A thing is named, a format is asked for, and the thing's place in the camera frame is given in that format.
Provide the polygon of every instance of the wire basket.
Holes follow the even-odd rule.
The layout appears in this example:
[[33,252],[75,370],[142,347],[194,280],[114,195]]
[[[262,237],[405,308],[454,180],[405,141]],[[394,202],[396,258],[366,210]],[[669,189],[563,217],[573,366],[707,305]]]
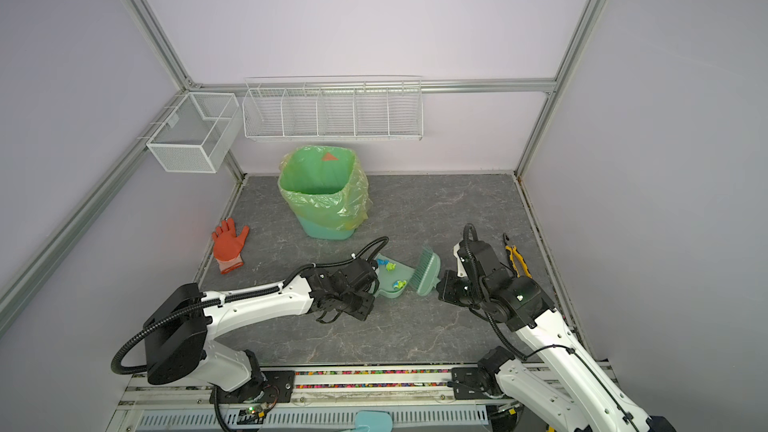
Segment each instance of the wire basket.
[[421,139],[418,81],[264,84],[243,98],[245,136],[296,139]]
[[233,93],[188,92],[147,147],[167,172],[216,173],[240,132],[242,113]]

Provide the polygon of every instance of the trash can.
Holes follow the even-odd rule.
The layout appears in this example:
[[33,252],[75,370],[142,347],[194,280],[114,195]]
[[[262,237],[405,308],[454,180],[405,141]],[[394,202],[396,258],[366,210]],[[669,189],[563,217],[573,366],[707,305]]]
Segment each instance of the trash can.
[[280,164],[278,187],[310,237],[343,240],[368,218],[368,178],[351,149],[294,150]]

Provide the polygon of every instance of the orange glove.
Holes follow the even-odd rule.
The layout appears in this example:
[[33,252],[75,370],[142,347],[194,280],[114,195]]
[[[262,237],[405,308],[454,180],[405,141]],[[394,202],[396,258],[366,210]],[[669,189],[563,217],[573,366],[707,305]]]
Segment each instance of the orange glove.
[[229,217],[221,221],[221,227],[216,227],[216,232],[211,235],[214,239],[214,258],[219,263],[222,274],[233,271],[243,264],[240,251],[243,250],[248,231],[250,227],[245,226],[238,236],[235,232],[235,220]]

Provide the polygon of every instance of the metal basket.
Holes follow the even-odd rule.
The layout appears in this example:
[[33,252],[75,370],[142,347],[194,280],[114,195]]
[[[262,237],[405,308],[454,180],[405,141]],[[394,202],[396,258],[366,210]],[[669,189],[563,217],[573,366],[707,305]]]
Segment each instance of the metal basket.
[[242,127],[233,93],[188,92],[147,147],[167,172],[216,173]]
[[412,80],[258,83],[243,98],[245,136],[257,141],[421,139],[423,113]]

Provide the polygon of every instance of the gray marble floor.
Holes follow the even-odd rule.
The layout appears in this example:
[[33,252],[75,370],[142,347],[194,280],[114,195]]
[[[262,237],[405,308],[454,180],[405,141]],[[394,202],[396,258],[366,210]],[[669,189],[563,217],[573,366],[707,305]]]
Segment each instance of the gray marble floor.
[[[345,241],[307,237],[277,189],[277,177],[250,177],[233,212],[237,229],[250,226],[242,252],[245,265],[222,275],[216,263],[203,290],[231,290],[277,282],[296,266],[348,258],[379,235],[389,236],[384,255],[417,264],[429,244],[442,268],[455,268],[452,247],[472,222],[478,237],[497,247],[509,234],[533,277],[554,297],[544,261],[513,178],[505,175],[371,176],[369,219]],[[264,365],[471,363],[500,345],[485,322],[464,308],[440,302],[437,292],[419,297],[407,289],[399,298],[378,297],[365,322],[349,315],[331,325],[313,315],[282,317],[223,335],[222,344],[250,349]],[[521,350],[528,349],[511,332]]]

